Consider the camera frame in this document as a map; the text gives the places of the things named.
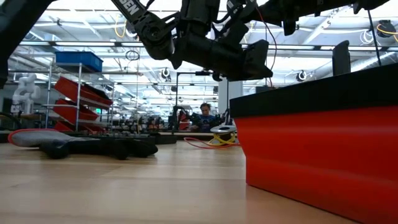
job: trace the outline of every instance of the shelving unit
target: shelving unit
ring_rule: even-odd
[[[49,111],[51,109],[54,109],[55,107],[64,107],[64,108],[76,108],[76,121],[73,123],[70,120],[63,118],[62,116],[60,116],[60,118],[62,118],[64,121],[66,121],[67,123],[73,125],[75,127],[75,131],[79,130],[79,125],[90,125],[90,126],[99,126],[99,127],[107,127],[109,124],[109,120],[107,121],[107,123],[103,123],[103,122],[98,122],[98,121],[90,121],[90,120],[85,120],[85,119],[80,119],[80,110],[81,110],[81,106],[82,103],[85,103],[87,105],[90,106],[94,106],[100,109],[104,109],[104,110],[108,110],[108,114],[109,114],[109,110],[111,110],[111,114],[113,114],[113,104],[111,103],[110,105],[107,105],[105,103],[101,103],[95,100],[91,100],[87,97],[83,97],[82,94],[82,83],[81,83],[81,76],[83,71],[85,71],[85,73],[96,73],[98,74],[98,72],[92,71],[90,68],[84,66],[82,63],[56,63],[57,66],[63,66],[63,67],[77,67],[78,68],[78,82],[77,82],[77,95],[76,97],[72,97],[74,98],[72,101],[76,103],[76,105],[51,105],[50,104],[50,94],[51,94],[51,78],[52,78],[52,72],[53,72],[53,66],[50,66],[50,72],[49,72],[49,84],[47,86],[47,104],[43,105],[44,107],[46,107],[46,117],[45,117],[45,127],[48,128],[48,123],[49,123]]]

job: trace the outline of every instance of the ceiling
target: ceiling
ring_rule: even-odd
[[[180,9],[180,0],[157,0],[151,5],[150,10],[159,17],[165,17]],[[383,19],[391,20],[392,24],[398,26],[398,0],[391,0],[385,5],[373,10],[372,17],[374,25]],[[219,18],[225,15],[226,0],[221,0]],[[32,28],[28,40],[46,41],[89,41],[89,42],[133,42],[135,39],[124,34],[125,18],[116,9],[110,0],[58,0],[54,1],[44,12],[42,17]],[[349,7],[342,7],[339,11],[322,12],[321,16],[306,16],[300,18],[298,24],[300,29],[293,35],[285,36],[280,27],[269,26],[279,45],[337,45],[344,40],[349,40],[351,46],[372,46],[364,39],[372,39],[366,33],[369,29],[369,18],[366,11],[362,10],[354,15]],[[250,31],[242,40],[242,44],[251,44],[260,39],[267,39],[271,44],[275,44],[269,32],[266,33],[265,25],[261,22],[251,22],[247,24]],[[393,38],[380,38],[377,41],[382,47],[398,46]],[[53,60],[52,47],[20,46],[10,61],[12,69],[47,69]],[[129,101],[126,94],[134,95],[139,99],[144,99],[147,105],[151,105],[153,110],[165,111],[171,109],[175,100],[167,100],[175,94],[171,91],[170,85],[152,86],[151,83],[164,83],[161,73],[164,68],[168,68],[172,83],[176,81],[176,70],[172,68],[169,61],[151,59],[145,48],[138,47],[57,47],[57,50],[85,50],[92,51],[102,58],[103,70],[114,73],[140,72],[143,75],[105,75],[107,80],[113,80],[119,85],[118,94],[125,98],[124,104],[134,104]],[[130,61],[126,59],[126,52],[135,50],[140,53],[139,60]],[[274,50],[270,50],[267,59],[268,67],[274,61]],[[360,51],[352,52],[353,62],[365,61],[375,57],[375,52]],[[283,50],[277,51],[274,65],[274,85],[286,86],[297,83],[295,75],[299,71],[306,71],[316,78],[327,76],[329,69],[324,69],[323,73],[318,73],[320,68],[331,65],[331,52],[317,52],[314,50]],[[200,67],[190,63],[183,63],[178,69],[179,72],[195,72],[201,70]],[[213,93],[216,82],[211,77],[197,77],[194,75],[179,76],[181,83],[196,83],[201,86],[182,86],[178,93],[182,95],[182,103],[192,105],[194,110],[204,101],[216,101],[217,95]],[[265,80],[255,80],[244,82],[244,94],[254,93],[255,85],[265,84]]]

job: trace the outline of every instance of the gray cloth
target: gray cloth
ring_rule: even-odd
[[[37,147],[42,143],[58,141],[86,141],[97,140],[93,138],[75,138],[59,131],[48,129],[26,129],[14,131],[10,134],[10,142],[19,147]]]

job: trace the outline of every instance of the wooden table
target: wooden table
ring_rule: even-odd
[[[240,148],[185,142],[128,161],[0,144],[0,223],[353,223],[247,186],[244,166]]]

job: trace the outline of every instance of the man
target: man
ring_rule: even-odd
[[[210,129],[212,128],[210,126],[210,123],[216,119],[215,116],[210,115],[210,109],[211,109],[211,105],[208,104],[208,103],[203,103],[202,105],[200,105],[201,127],[198,127],[198,126],[194,125],[194,126],[191,127],[192,131],[199,131],[201,133],[209,133],[210,132]]]

